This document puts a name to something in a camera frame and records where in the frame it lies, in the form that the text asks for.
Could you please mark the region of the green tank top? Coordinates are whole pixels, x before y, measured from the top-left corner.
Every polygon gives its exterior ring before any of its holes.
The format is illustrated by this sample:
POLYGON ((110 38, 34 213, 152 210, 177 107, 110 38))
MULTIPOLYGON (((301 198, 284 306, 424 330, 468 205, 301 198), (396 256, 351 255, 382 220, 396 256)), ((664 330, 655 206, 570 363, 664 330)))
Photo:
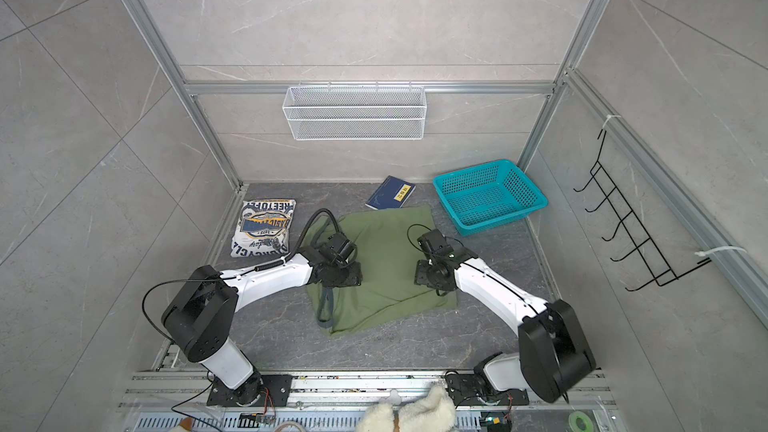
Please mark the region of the green tank top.
POLYGON ((359 286, 325 289, 306 286, 316 324, 327 334, 344 335, 426 312, 454 309, 457 294, 439 295, 415 283, 416 232, 435 227, 428 205, 350 213, 338 220, 341 231, 357 247, 359 286))

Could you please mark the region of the white tank top navy trim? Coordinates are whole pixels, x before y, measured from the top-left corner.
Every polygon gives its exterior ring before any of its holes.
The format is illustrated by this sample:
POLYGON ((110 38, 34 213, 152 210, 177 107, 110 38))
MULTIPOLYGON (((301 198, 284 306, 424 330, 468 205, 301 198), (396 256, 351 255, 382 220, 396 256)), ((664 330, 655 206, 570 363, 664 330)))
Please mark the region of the white tank top navy trim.
POLYGON ((280 256, 288 253, 289 231, 296 201, 244 201, 231 240, 233 258, 280 256))

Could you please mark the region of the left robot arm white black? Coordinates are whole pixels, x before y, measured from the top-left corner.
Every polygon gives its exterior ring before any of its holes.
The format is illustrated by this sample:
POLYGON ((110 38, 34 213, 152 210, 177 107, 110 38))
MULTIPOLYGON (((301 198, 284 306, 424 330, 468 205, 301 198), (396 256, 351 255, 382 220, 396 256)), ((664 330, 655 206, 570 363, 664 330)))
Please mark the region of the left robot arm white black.
POLYGON ((213 387, 224 395, 225 404, 244 407, 269 400, 261 373, 230 337, 236 313, 263 298, 308 284, 322 286, 321 304, 330 307, 333 290, 361 285, 362 271, 356 244, 333 213, 321 208, 310 216, 298 246, 287 254, 227 271, 201 266, 186 279, 160 282, 149 291, 173 284, 181 288, 159 322, 146 310, 148 297, 142 298, 145 319, 175 343, 188 361, 213 375, 213 387))

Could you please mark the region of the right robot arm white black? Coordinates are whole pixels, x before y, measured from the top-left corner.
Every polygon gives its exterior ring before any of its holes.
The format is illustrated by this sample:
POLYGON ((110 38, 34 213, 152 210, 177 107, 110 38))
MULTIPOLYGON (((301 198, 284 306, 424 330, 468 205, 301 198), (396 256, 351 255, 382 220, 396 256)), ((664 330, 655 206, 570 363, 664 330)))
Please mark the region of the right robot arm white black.
POLYGON ((481 302, 514 332, 518 350, 496 353, 470 374, 444 376, 457 406, 526 405, 534 394, 546 403, 567 400, 582 379, 598 369, 574 308, 562 299, 547 301, 495 272, 475 252, 440 230, 426 228, 418 239, 406 237, 424 254, 414 282, 439 296, 461 291, 481 302))

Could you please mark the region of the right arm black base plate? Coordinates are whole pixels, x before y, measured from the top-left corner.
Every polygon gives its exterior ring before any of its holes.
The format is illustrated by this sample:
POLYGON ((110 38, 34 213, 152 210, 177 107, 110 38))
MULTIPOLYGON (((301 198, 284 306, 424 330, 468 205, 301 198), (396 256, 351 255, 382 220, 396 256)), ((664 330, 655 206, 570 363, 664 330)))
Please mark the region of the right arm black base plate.
POLYGON ((526 390, 498 391, 479 374, 459 373, 449 370, 443 376, 446 389, 456 407, 460 406, 527 406, 530 404, 526 390))

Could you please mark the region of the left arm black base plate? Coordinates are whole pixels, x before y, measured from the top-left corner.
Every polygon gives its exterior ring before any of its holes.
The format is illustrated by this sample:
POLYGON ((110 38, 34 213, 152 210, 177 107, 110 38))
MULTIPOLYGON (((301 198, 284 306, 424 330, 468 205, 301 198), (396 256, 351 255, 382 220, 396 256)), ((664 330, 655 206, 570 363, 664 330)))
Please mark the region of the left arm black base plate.
POLYGON ((236 389, 229 389, 218 377, 212 382, 207 406, 221 407, 284 407, 293 381, 292 375, 261 375, 247 379, 236 389))

